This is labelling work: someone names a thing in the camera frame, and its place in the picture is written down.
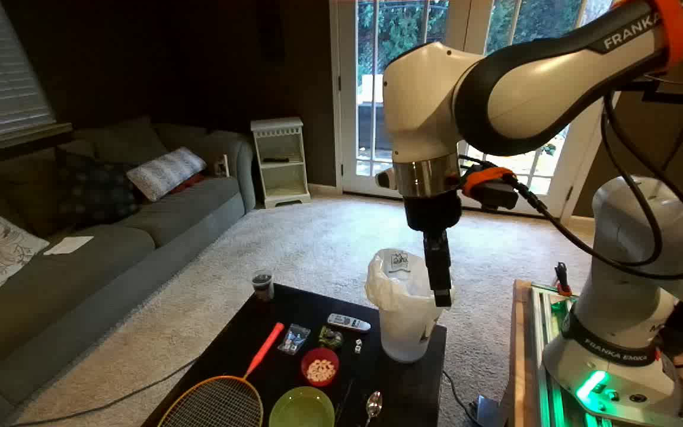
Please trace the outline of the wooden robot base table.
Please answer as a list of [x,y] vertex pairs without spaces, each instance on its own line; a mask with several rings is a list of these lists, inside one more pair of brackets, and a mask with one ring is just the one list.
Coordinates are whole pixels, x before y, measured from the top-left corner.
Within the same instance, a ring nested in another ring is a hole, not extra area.
[[511,355],[505,404],[509,427],[683,427],[683,367],[661,348],[649,364],[618,364],[574,351],[547,372],[544,355],[574,299],[516,279],[511,290]]

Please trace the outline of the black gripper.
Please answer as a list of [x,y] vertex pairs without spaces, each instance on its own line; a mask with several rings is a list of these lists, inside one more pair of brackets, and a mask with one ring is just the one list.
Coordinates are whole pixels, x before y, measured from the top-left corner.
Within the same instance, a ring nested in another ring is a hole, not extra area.
[[449,306],[449,248],[446,230],[459,220],[463,206],[455,191],[438,197],[408,197],[406,220],[422,232],[425,262],[435,306]]

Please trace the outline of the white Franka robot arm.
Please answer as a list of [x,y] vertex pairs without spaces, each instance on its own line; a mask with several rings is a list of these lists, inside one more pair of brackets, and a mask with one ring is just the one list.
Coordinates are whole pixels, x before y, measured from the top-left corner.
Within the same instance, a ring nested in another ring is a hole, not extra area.
[[[459,139],[499,157],[532,151],[592,102],[680,58],[683,0],[627,0],[563,36],[491,55],[441,42],[398,55],[383,69],[383,124],[408,226],[425,234],[434,302],[453,302],[446,230],[476,188],[458,165]],[[683,302],[683,189],[664,182],[647,208],[625,189],[614,178],[594,195],[589,276],[543,367],[592,414],[678,427],[683,385],[657,334]]]

